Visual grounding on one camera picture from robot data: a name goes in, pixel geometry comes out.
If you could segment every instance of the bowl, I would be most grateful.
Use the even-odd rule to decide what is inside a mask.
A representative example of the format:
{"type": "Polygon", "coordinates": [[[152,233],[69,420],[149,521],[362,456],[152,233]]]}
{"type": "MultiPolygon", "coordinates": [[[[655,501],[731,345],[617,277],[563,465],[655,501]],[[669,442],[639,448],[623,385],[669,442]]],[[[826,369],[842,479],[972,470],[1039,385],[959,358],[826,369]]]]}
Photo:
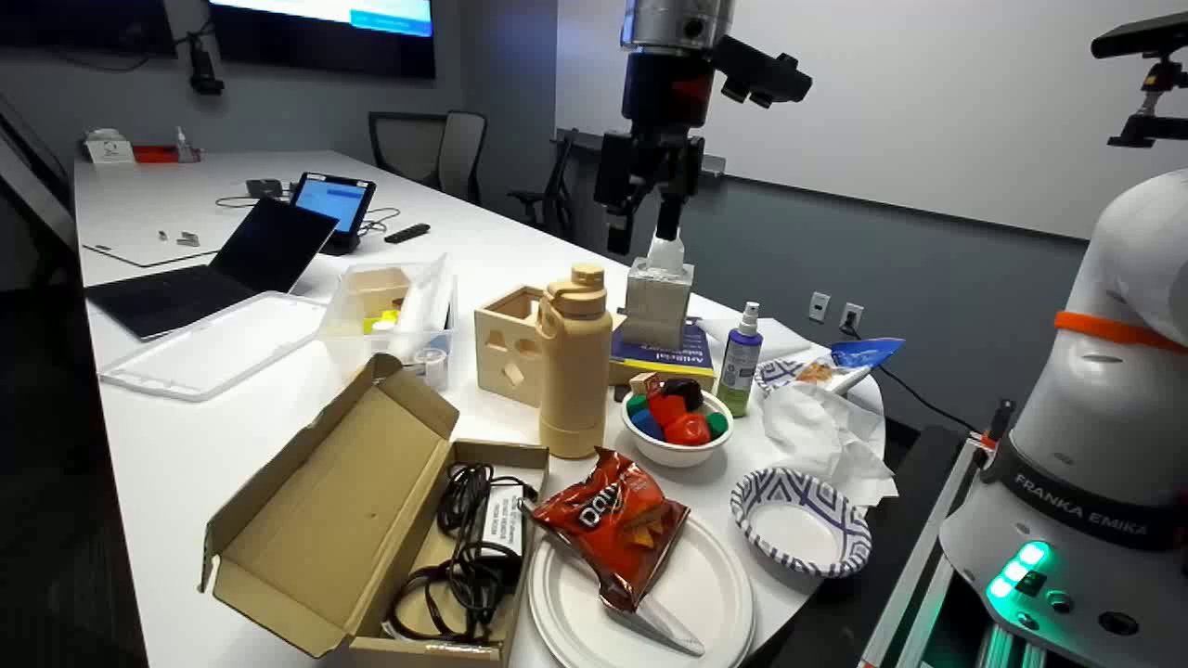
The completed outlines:
{"type": "Polygon", "coordinates": [[[705,406],[701,412],[705,412],[705,415],[709,415],[709,412],[726,415],[726,430],[722,430],[720,438],[705,442],[705,444],[669,444],[669,442],[659,442],[659,438],[642,434],[642,430],[631,422],[626,400],[631,400],[631,395],[623,396],[618,415],[623,415],[623,428],[626,428],[626,434],[631,434],[631,444],[634,444],[634,453],[642,453],[642,462],[649,462],[649,465],[655,465],[655,469],[696,469],[696,465],[705,465],[717,448],[722,448],[722,444],[731,442],[731,434],[733,434],[731,409],[726,409],[722,400],[717,400],[711,395],[701,395],[701,406],[705,406]]]}
{"type": "Polygon", "coordinates": [[[850,580],[871,552],[863,509],[793,469],[746,474],[731,515],[756,552],[803,577],[850,580]]]}

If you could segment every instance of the paper plate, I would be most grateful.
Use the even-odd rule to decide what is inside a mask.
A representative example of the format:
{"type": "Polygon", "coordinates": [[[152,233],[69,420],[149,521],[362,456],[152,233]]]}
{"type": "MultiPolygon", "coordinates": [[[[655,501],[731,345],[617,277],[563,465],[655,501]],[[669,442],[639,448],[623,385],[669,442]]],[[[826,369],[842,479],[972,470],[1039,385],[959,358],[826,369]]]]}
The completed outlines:
{"type": "Polygon", "coordinates": [[[665,604],[696,636],[705,656],[688,656],[607,620],[586,563],[574,563],[574,556],[563,556],[551,542],[538,542],[528,587],[532,620],[549,655],[569,668],[722,668],[741,665],[748,655],[754,593],[746,568],[696,521],[684,529],[649,600],[665,604]]]}
{"type": "Polygon", "coordinates": [[[863,512],[842,493],[789,469],[764,469],[731,489],[731,515],[769,559],[850,580],[871,552],[863,512]]]}

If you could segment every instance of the tablet screen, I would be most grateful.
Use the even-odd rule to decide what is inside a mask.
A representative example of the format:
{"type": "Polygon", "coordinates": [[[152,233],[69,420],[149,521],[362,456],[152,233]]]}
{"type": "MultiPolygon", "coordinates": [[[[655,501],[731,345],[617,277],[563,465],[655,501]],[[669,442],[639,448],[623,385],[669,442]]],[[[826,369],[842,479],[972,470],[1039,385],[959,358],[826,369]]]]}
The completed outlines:
{"type": "Polygon", "coordinates": [[[334,219],[334,233],[357,233],[371,199],[371,181],[304,173],[295,190],[295,208],[334,219]]]}

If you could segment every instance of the green light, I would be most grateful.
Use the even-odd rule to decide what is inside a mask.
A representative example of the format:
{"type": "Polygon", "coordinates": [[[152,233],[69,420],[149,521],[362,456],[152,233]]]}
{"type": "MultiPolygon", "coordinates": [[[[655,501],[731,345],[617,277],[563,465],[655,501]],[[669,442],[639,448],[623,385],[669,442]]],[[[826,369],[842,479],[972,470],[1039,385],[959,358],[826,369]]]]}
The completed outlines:
{"type": "Polygon", "coordinates": [[[1049,556],[1049,545],[1048,542],[1028,542],[1025,550],[1018,550],[1018,559],[1036,568],[1049,556]]]}
{"type": "Polygon", "coordinates": [[[992,584],[992,597],[1008,597],[1008,584],[997,577],[993,584],[992,584]]]}
{"type": "Polygon", "coordinates": [[[1025,577],[1028,577],[1028,568],[1018,563],[1018,559],[1008,559],[1004,573],[1002,573],[1004,584],[1022,584],[1025,577]]]}

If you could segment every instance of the red chip bag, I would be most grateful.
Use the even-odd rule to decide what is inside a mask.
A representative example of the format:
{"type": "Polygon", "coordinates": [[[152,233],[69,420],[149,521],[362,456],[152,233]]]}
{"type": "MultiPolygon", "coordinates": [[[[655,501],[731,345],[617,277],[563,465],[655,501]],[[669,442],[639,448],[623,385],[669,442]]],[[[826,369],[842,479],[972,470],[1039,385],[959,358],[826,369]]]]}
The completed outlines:
{"type": "Polygon", "coordinates": [[[582,552],[607,604],[634,613],[691,509],[669,501],[634,462],[597,448],[595,474],[540,501],[532,515],[582,552]]]}

